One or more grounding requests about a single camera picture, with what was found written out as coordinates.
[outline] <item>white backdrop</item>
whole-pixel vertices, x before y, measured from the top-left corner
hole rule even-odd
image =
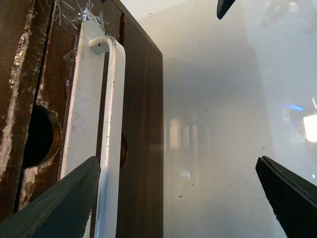
[[[285,238],[255,165],[317,184],[317,1],[122,2],[164,57],[164,237]]]

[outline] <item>wooden board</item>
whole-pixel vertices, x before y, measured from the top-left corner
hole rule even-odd
[[[51,3],[1,2],[0,222],[14,212]]]
[[[128,158],[120,170],[116,237],[163,237],[162,54],[129,13],[123,33]]]
[[[86,0],[69,0],[67,4],[60,1],[59,5],[54,6],[39,91],[36,95],[36,105],[41,106],[50,117],[53,143],[46,158],[40,164],[24,169],[19,209],[49,189],[59,177],[58,167],[62,157],[60,147],[63,147],[64,120],[67,120],[65,112],[68,111],[65,82],[72,80],[67,78],[73,66],[69,64],[69,60],[75,61],[74,56],[68,61],[63,57],[73,50],[82,23],[81,19],[72,22],[70,20],[78,18],[78,13],[88,7],[86,3]],[[103,12],[106,33],[119,40],[121,11],[110,1],[105,3],[91,1],[91,6],[93,7],[90,10],[96,16],[100,11]]]

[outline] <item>round hole in wood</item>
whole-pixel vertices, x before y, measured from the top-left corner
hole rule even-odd
[[[121,134],[120,168],[123,167],[128,157],[128,144],[123,134]]]
[[[27,168],[40,164],[47,157],[52,144],[57,143],[59,146],[60,129],[59,126],[56,126],[57,123],[54,123],[55,126],[52,125],[52,120],[57,120],[52,112],[41,106],[33,107],[22,167]]]

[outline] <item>circular hole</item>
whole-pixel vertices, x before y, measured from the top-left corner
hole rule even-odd
[[[45,159],[53,142],[53,127],[45,109],[34,106],[25,144],[22,167],[31,167]]]
[[[128,157],[128,144],[124,135],[121,134],[120,168],[123,167],[127,157]]]

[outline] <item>white bracket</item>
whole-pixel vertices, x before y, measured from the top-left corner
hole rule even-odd
[[[109,65],[95,238],[114,238],[116,233],[125,51],[91,21],[81,25],[61,168],[62,178],[96,154],[106,52]],[[84,237],[89,237],[89,230],[90,220]]]

